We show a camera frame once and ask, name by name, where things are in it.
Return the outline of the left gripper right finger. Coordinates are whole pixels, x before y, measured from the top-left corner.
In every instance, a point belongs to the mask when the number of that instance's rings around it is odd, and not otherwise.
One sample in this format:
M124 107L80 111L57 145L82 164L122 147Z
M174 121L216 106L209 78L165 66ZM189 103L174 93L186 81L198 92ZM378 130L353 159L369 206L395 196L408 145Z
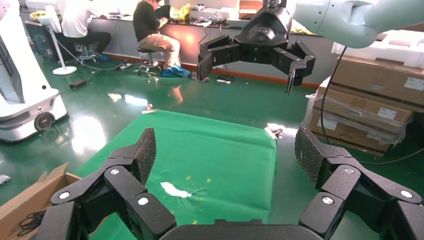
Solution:
M351 212L381 240L423 239L424 208L418 193L366 169L345 148L321 142L306 127L298 129L294 151L318 190L299 218L301 226L328 240Z

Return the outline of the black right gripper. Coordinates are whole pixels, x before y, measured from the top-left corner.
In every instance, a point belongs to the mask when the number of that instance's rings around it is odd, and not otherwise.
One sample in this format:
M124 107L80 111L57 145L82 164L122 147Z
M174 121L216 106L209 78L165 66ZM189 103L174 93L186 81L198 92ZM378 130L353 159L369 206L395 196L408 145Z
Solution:
M292 17L284 7L262 8L241 32L222 35L200 45L196 75L204 82L213 67L237 61L271 64L287 75L285 92L300 86L312 74L315 54L303 41L288 46Z

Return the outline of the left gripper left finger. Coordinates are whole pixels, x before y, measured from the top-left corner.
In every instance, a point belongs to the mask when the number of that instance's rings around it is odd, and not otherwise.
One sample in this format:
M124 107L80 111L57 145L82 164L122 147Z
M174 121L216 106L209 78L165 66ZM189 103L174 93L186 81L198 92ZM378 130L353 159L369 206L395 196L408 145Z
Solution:
M136 143L115 149L98 170L51 197L36 239L87 240L112 214L138 240L160 239L177 221L146 186L156 153L153 128L146 128Z

